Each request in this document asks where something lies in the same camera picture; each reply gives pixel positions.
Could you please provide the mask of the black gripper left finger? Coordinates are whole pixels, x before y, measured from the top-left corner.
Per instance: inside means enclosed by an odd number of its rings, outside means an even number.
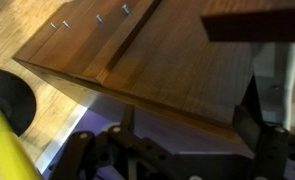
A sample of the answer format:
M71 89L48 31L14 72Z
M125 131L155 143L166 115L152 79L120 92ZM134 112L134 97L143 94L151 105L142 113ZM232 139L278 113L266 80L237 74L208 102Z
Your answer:
M164 148L134 134L134 106L127 105L120 123L99 135L70 135L48 180L94 180L105 167L124 180L173 180L171 159Z

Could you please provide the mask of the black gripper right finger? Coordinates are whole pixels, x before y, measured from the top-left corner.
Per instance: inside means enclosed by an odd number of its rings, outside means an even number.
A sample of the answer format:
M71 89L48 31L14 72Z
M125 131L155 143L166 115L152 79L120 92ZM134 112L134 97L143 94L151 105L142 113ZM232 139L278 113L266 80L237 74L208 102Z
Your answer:
M249 180L295 180L286 176L287 170L295 172L295 135L263 120L255 77L234 108L232 126L254 153Z

